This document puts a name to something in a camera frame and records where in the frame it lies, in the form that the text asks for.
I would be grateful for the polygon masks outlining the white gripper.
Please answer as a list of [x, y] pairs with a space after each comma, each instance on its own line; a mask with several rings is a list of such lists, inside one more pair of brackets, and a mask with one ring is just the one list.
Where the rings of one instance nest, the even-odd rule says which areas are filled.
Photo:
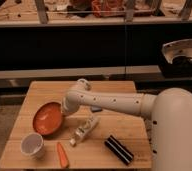
[[70, 102], [66, 98], [62, 99], [61, 106], [62, 106], [61, 111], [62, 111], [64, 116], [72, 115], [75, 112], [77, 112], [80, 108], [79, 104], [76, 104], [74, 102]]

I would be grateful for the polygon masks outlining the white robot base shell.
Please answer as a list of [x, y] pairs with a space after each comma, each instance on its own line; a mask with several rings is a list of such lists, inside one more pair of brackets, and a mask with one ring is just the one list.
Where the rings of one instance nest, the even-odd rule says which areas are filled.
[[192, 39], [176, 40], [162, 45], [161, 52], [169, 64], [177, 57], [192, 59]]

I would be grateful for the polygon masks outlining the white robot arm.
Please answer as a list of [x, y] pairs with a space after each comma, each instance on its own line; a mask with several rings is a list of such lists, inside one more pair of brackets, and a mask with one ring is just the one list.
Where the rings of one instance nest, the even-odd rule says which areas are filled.
[[152, 171], [192, 171], [192, 93], [168, 88], [157, 95], [95, 92], [79, 79], [62, 99], [63, 113], [82, 105], [152, 120]]

